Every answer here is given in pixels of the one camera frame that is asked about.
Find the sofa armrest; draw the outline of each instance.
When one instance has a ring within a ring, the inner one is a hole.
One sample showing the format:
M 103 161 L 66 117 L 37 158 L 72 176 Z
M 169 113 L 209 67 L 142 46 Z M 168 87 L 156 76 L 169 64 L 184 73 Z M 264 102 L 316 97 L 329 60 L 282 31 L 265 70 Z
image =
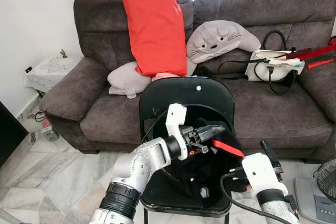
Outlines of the sofa armrest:
M 39 108 L 59 118 L 81 120 L 107 83 L 109 71 L 88 57 L 80 60 L 42 98 Z
M 335 59 L 335 51 L 318 57 L 322 61 Z M 313 97 L 332 122 L 336 122 L 336 65 L 335 61 L 311 69 L 305 68 L 299 77 L 303 88 Z

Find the white wall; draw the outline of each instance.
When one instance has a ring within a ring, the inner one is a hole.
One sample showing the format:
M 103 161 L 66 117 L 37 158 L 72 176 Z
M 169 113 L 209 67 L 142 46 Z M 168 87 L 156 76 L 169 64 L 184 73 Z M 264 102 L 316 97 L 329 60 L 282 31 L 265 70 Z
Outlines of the white wall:
M 42 59 L 80 54 L 74 0 L 0 0 L 0 101 L 18 116 L 37 92 L 25 88 L 25 69 Z

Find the totoro pillow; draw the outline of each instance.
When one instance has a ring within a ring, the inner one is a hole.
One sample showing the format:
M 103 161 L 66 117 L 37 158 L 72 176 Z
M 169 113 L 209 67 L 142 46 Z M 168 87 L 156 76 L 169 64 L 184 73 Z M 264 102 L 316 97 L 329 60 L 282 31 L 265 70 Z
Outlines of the totoro pillow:
M 235 48 L 253 52 L 260 41 L 248 30 L 232 21 L 204 22 L 187 42 L 187 56 L 193 63 L 201 63 L 223 55 Z

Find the black chair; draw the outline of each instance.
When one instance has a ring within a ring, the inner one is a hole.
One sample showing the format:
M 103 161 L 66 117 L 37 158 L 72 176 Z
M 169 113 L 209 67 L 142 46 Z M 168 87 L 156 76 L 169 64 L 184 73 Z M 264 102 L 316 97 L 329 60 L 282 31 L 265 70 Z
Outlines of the black chair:
M 141 94 L 139 102 L 141 139 L 145 136 L 144 121 L 157 118 L 171 103 L 180 103 L 187 108 L 198 106 L 207 110 L 207 113 L 210 112 L 211 117 L 218 117 L 213 121 L 225 118 L 225 123 L 234 133 L 234 101 L 232 94 L 222 83 L 204 77 L 165 78 L 154 81 Z M 148 224 L 148 211 L 204 217 L 225 215 L 225 224 L 229 223 L 228 213 L 231 204 L 224 196 L 210 209 L 204 209 L 202 204 L 190 195 L 173 188 L 162 170 L 153 174 L 140 200 L 144 205 L 145 224 Z

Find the red pillow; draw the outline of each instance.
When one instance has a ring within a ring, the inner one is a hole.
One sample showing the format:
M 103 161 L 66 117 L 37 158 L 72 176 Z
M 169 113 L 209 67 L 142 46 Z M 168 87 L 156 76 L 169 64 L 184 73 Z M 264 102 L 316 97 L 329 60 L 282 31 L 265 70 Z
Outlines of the red pillow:
M 186 49 L 182 10 L 176 0 L 123 0 L 136 70 L 143 76 L 185 76 Z

